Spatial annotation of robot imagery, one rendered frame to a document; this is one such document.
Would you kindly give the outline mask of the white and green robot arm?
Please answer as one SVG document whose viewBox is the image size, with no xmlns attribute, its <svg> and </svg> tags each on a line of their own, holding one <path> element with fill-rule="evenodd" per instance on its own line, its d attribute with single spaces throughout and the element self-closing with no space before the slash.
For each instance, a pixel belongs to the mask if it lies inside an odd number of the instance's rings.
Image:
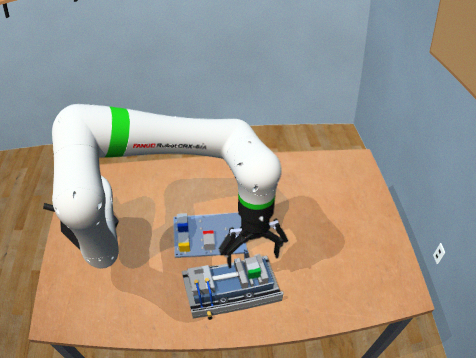
<svg viewBox="0 0 476 358">
<path fill-rule="evenodd" d="M 55 212 L 73 230 L 83 258 L 95 268 L 110 267 L 119 254 L 112 188 L 101 176 L 99 158 L 152 154 L 221 158 L 237 180 L 240 217 L 263 223 L 274 212 L 280 161 L 240 119 L 182 118 L 74 104 L 57 115 L 52 140 L 53 205 L 44 203 L 43 209 Z"/>
</svg>

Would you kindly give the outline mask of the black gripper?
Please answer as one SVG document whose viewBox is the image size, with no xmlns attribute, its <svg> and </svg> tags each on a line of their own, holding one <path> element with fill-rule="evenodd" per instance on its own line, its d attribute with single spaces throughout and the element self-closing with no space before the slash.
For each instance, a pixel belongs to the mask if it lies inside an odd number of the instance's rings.
<svg viewBox="0 0 476 358">
<path fill-rule="evenodd" d="M 243 243 L 246 243 L 247 241 L 256 238 L 264 237 L 273 241 L 275 243 L 274 255 L 276 259 L 279 258 L 280 247 L 283 246 L 284 242 L 288 242 L 288 239 L 284 235 L 284 231 L 280 227 L 278 219 L 274 219 L 274 222 L 270 223 L 269 221 L 270 219 L 263 223 L 249 223 L 241 218 L 240 229 L 234 229 L 233 227 L 229 229 L 228 235 L 219 247 L 220 255 L 224 255 L 224 257 L 227 258 L 229 268 L 232 268 L 231 254 L 235 250 L 237 250 Z M 270 227 L 276 230 L 280 237 L 269 231 Z"/>
</svg>

